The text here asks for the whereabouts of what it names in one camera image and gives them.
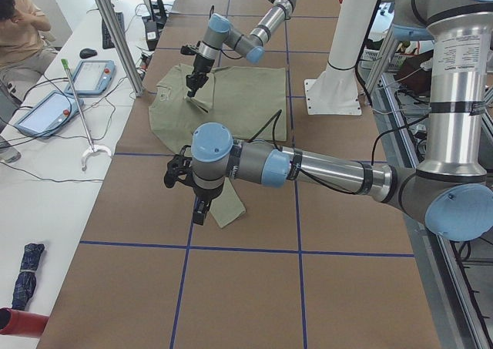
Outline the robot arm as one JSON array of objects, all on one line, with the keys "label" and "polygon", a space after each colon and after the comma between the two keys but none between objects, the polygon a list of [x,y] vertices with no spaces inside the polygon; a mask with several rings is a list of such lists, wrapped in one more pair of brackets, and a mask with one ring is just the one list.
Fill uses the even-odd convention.
[{"label": "robot arm", "polygon": [[184,45],[180,52],[194,55],[193,71],[186,75],[187,96],[193,98],[204,87],[217,56],[227,46],[239,57],[257,64],[275,31],[291,19],[297,0],[267,0],[272,4],[249,32],[242,32],[226,17],[212,13],[203,38],[196,45]]},{"label": "robot arm", "polygon": [[434,43],[427,149],[416,169],[356,154],[369,136],[349,116],[358,103],[350,77],[379,1],[344,0],[327,68],[308,89],[315,103],[296,131],[296,147],[238,140],[217,122],[193,132],[185,172],[196,194],[194,223],[204,222],[227,180],[270,187],[301,180],[369,196],[449,240],[473,240],[491,229],[492,191],[478,154],[492,0],[395,0],[392,32]]}]

